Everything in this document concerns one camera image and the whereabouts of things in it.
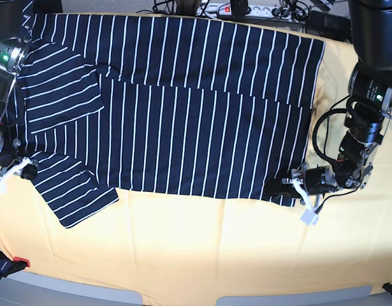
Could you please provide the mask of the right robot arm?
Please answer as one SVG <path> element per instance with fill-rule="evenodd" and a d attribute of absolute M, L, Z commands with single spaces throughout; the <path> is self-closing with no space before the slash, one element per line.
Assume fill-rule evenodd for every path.
<path fill-rule="evenodd" d="M 23 35 L 23 1 L 0 1 L 0 194 L 13 175 L 33 180 L 38 162 L 19 152 L 21 141 L 12 138 L 8 119 L 10 98 L 15 95 L 18 74 L 28 53 L 30 38 Z"/>

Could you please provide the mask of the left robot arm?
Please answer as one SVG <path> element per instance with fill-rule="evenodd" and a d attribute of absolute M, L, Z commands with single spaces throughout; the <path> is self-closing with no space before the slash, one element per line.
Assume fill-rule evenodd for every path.
<path fill-rule="evenodd" d="M 318 213 L 310 196 L 330 199 L 345 189 L 353 193 L 366 186 L 373 170 L 372 159 L 384 139 L 384 120 L 392 118 L 392 1 L 349 1 L 352 44 L 358 56 L 348 84 L 345 108 L 331 107 L 318 118 L 312 132 L 315 153 L 326 166 L 308 168 L 301 164 L 287 176 L 275 180 L 277 196 L 301 200 Z M 337 158 L 327 156 L 317 144 L 321 124 L 332 115 L 345 116 L 347 131 L 340 142 Z"/>

